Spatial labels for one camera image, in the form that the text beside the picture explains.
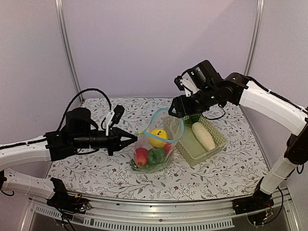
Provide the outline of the beige perforated plastic basket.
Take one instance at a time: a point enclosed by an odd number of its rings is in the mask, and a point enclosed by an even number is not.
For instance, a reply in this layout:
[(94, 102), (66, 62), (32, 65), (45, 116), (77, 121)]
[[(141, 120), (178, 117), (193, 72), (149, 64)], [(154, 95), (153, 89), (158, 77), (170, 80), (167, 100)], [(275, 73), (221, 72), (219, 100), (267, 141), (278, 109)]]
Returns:
[(201, 114), (183, 118), (183, 135), (176, 144), (176, 149), (193, 167), (222, 151), (227, 139), (210, 120)]

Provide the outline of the red toy apple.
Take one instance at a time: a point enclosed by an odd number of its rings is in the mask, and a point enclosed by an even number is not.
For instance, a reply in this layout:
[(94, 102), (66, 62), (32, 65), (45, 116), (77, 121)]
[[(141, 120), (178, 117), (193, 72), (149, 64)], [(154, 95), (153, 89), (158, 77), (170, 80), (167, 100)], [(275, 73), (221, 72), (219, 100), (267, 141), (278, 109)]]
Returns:
[(137, 148), (135, 150), (135, 156), (134, 156), (135, 164), (138, 167), (143, 167), (147, 165), (148, 163), (148, 150), (145, 148)]

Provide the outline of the clear zip top bag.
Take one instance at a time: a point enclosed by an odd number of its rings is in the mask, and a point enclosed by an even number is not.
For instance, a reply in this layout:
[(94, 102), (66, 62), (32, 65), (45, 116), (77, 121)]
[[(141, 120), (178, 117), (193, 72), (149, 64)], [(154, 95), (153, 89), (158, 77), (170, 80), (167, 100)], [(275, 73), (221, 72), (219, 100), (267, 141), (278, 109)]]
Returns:
[(184, 121), (157, 110), (150, 124), (136, 136), (130, 166), (138, 173), (153, 173), (166, 168), (173, 159), (176, 144), (184, 133)]

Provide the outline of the yellow toy apple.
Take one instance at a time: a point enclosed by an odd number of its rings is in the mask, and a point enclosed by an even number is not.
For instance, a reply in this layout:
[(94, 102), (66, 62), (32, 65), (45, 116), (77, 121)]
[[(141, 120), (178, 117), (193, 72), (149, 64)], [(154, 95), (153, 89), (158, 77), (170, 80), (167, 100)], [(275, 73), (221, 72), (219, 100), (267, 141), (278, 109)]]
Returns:
[(156, 128), (151, 131), (151, 134), (153, 135), (153, 137), (149, 137), (149, 143), (154, 148), (163, 148), (166, 142), (162, 139), (168, 139), (167, 132), (164, 129)]

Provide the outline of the red toy pepper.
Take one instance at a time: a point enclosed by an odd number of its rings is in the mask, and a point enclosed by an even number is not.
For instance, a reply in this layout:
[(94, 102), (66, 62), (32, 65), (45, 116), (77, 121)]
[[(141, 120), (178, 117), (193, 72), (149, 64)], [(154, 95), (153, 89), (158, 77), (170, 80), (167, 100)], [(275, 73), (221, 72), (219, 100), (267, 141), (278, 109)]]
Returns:
[(173, 143), (167, 142), (164, 146), (164, 151), (166, 156), (170, 155), (173, 152)]

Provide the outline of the green toy vegetable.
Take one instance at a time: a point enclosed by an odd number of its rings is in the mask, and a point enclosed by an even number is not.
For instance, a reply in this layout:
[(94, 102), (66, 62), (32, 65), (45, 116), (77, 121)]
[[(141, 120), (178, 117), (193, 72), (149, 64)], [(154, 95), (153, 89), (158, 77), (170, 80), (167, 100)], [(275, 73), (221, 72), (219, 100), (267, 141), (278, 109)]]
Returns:
[(164, 162), (166, 152), (163, 148), (152, 148), (148, 152), (148, 164), (151, 166)]

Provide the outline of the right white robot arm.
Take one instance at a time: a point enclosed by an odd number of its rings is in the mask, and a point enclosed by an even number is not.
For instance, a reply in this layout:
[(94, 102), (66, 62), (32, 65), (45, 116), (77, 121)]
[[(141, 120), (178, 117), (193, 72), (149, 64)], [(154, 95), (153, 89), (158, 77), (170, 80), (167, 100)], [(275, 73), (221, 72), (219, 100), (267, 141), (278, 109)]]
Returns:
[(258, 183), (249, 206), (259, 210), (267, 203), (267, 195), (308, 160), (308, 111), (279, 94), (265, 88), (254, 78), (231, 73), (222, 78), (208, 60), (185, 70), (174, 79), (185, 93), (172, 100), (169, 115), (183, 118), (200, 114), (211, 106), (226, 103), (252, 109), (290, 131), (287, 148), (269, 173)]

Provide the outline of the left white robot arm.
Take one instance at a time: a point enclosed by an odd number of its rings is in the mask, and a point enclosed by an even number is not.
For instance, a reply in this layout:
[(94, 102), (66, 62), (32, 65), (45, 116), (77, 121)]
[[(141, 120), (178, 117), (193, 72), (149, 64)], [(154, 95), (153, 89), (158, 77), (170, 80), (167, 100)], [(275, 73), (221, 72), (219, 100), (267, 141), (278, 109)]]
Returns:
[(112, 109), (110, 100), (107, 103), (109, 111), (100, 125), (92, 120), (89, 109), (66, 108), (57, 130), (35, 139), (1, 146), (1, 192), (24, 192), (54, 201), (61, 209), (69, 208), (74, 198), (67, 193), (60, 179), (36, 178), (16, 172), (12, 167), (63, 160), (82, 149), (87, 149), (90, 154), (106, 149), (108, 155), (112, 156), (136, 142), (138, 138), (135, 135), (115, 127), (124, 113), (124, 107), (118, 105)]

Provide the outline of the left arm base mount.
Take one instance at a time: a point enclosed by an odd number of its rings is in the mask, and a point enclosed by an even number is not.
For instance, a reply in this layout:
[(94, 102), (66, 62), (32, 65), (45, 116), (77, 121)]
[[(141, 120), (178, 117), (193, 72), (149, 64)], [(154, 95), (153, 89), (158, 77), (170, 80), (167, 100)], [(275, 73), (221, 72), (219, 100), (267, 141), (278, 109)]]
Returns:
[(84, 198), (81, 193), (75, 195), (69, 195), (67, 189), (60, 179), (51, 178), (53, 183), (54, 195), (51, 199), (47, 199), (47, 205), (64, 210), (69, 213), (80, 213), (91, 209), (91, 205), (88, 199)]

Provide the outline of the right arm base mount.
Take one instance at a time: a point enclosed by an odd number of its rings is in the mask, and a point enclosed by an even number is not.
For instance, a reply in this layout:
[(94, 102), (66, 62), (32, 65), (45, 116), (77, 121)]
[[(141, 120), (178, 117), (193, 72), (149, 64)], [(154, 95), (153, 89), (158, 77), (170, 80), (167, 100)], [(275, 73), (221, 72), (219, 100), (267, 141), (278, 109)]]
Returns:
[(247, 216), (247, 219), (254, 226), (264, 225), (272, 212), (272, 206), (274, 206), (272, 196), (262, 192), (260, 185), (261, 182), (258, 183), (251, 196), (232, 201), (232, 208), (235, 214), (253, 212), (253, 214)]

